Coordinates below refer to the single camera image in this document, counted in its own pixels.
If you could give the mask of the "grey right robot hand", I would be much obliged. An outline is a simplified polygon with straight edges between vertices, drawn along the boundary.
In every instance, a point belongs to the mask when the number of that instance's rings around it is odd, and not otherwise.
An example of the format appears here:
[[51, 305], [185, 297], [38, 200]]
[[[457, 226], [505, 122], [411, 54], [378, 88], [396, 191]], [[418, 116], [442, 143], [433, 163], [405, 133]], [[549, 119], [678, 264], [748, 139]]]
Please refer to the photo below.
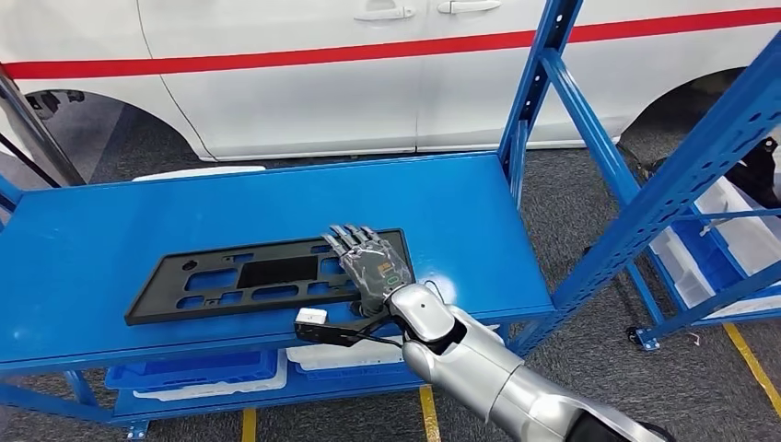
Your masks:
[[331, 225], [321, 237], [360, 293], [360, 311], [370, 317], [383, 310], [396, 290], [414, 283], [413, 272], [391, 243], [370, 227]]

